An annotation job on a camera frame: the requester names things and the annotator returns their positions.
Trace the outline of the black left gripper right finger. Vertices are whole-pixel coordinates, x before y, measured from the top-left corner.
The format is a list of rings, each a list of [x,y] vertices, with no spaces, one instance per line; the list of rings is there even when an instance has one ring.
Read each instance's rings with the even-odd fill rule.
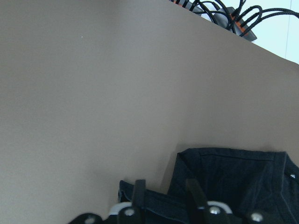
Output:
[[[208,201],[196,179],[186,179],[186,209],[191,224],[229,224],[230,208]]]

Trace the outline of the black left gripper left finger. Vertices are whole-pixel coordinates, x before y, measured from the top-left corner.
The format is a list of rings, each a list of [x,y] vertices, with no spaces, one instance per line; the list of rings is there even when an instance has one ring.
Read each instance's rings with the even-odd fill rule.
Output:
[[[136,180],[131,205],[122,208],[117,215],[118,224],[144,224],[145,218],[145,190],[146,181]]]

